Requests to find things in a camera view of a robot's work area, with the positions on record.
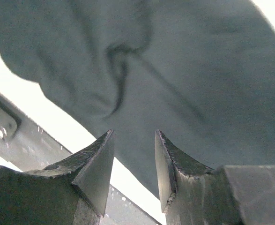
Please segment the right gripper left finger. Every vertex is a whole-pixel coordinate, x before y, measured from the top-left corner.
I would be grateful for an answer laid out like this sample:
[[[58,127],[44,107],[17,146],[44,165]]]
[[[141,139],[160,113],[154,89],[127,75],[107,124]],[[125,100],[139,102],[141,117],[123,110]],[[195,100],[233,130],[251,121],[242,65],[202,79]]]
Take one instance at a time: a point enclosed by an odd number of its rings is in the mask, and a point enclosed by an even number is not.
[[[0,225],[97,225],[105,214],[113,131],[42,170],[0,165]]]

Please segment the black t-shirt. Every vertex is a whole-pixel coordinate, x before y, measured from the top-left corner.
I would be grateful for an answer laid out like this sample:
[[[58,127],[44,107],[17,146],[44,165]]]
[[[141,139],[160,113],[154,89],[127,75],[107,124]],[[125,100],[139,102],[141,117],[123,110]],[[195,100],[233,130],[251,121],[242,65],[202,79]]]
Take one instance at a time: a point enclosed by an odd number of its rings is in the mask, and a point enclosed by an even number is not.
[[[275,165],[275,32],[248,0],[0,0],[0,55],[158,196],[154,133]]]

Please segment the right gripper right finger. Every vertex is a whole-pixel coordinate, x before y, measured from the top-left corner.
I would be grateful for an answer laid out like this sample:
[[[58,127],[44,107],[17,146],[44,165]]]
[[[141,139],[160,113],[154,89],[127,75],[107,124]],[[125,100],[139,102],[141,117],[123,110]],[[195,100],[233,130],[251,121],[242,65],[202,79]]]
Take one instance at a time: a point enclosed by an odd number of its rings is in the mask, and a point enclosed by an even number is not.
[[[161,210],[169,225],[275,225],[275,165],[214,170],[160,130],[155,161]]]

